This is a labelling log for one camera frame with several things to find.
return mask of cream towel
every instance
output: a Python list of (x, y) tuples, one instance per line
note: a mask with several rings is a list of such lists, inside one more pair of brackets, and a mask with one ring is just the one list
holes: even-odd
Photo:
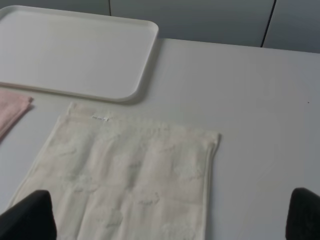
[(49, 190), (60, 240), (204, 240), (218, 139), (72, 103), (9, 206)]
[(32, 98), (0, 89), (0, 140), (18, 118), (26, 112)]

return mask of white tray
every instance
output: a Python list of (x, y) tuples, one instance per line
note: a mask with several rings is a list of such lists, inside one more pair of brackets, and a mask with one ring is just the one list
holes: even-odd
[(137, 94), (159, 28), (26, 6), (0, 10), (0, 85), (110, 101)]

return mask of gray wall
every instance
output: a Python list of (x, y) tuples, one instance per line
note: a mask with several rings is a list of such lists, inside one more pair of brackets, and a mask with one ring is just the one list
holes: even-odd
[(108, 0), (0, 0), (0, 9), (11, 5), (110, 15)]
[(111, 0), (111, 15), (150, 20), (162, 38), (260, 47), (274, 0)]
[(277, 0), (263, 47), (320, 53), (320, 1)]

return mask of table surface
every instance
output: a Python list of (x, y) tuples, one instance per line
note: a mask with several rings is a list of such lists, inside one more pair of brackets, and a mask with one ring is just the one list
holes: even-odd
[(0, 212), (71, 101), (222, 134), (207, 239), (285, 239), (290, 196), (320, 194), (320, 55), (160, 39), (127, 104), (14, 90), (33, 108), (0, 144)]

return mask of embossed pattern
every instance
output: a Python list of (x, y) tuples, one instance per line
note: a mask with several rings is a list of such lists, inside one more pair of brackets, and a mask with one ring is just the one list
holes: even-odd
[(49, 190), (62, 240), (204, 240), (218, 140), (73, 103), (10, 206)]

